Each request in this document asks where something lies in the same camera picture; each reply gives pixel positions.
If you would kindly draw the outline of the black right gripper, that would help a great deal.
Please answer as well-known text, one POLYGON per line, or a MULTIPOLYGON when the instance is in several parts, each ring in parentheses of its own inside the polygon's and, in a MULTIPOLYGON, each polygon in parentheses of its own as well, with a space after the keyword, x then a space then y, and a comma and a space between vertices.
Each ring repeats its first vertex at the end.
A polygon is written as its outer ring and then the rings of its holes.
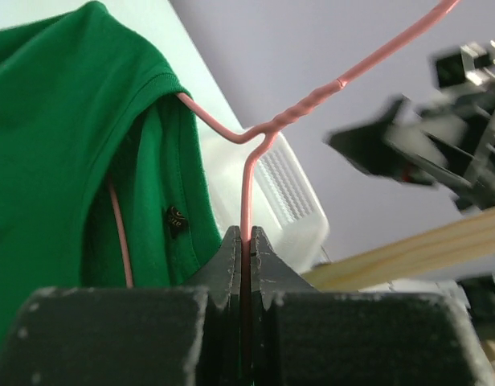
POLYGON ((446 186, 459 211, 495 207, 495 41, 438 53, 432 70, 440 98, 417 109, 418 121, 393 126, 408 102, 394 96, 381 116, 324 143, 365 175, 446 186))

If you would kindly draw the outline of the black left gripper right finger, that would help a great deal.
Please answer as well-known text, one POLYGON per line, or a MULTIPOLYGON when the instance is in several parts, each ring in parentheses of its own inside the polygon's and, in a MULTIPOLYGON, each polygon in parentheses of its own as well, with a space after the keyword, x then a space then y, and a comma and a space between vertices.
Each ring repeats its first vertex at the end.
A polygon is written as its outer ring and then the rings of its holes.
POLYGON ((322 293, 252 230, 257 385, 490 385, 468 315, 434 293, 322 293))

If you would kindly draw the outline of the pink wire hanger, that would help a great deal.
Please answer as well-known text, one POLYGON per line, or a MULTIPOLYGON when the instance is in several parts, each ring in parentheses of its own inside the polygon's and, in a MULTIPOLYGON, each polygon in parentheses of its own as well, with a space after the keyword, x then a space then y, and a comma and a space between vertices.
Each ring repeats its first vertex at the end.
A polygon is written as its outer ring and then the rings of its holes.
POLYGON ((310 114, 318 105, 325 102, 333 94, 340 92, 353 80, 371 70, 399 49, 417 39, 444 18, 459 3, 458 0, 443 0, 420 20, 395 36, 392 40, 378 48, 365 59, 341 74, 337 79, 314 89, 308 96, 284 112, 277 114, 271 121, 251 127, 243 133, 234 133, 216 121, 208 112, 200 107, 188 94, 180 92, 176 97, 194 115, 213 129, 218 135, 237 145, 245 144, 260 134, 264 140, 248 155, 243 167, 242 194, 240 206, 241 233, 241 288, 251 289, 251 240, 252 240, 252 185, 257 161, 269 151, 277 134, 300 118, 310 114))

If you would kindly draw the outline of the green t shirt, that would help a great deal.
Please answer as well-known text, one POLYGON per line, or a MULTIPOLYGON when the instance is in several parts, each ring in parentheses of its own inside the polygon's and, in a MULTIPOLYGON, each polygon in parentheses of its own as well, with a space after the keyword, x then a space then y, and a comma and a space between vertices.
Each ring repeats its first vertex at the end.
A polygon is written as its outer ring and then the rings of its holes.
POLYGON ((217 252, 194 114, 164 56, 99 2, 0 30, 0 347, 41 287, 137 286, 217 252))

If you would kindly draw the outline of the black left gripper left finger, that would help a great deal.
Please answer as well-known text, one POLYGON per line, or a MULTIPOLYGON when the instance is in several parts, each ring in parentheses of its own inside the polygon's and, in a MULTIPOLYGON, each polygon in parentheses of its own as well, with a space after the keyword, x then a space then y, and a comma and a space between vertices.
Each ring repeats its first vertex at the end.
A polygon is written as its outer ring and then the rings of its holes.
POLYGON ((237 385, 239 229, 172 288, 47 287, 19 309, 0 385, 237 385))

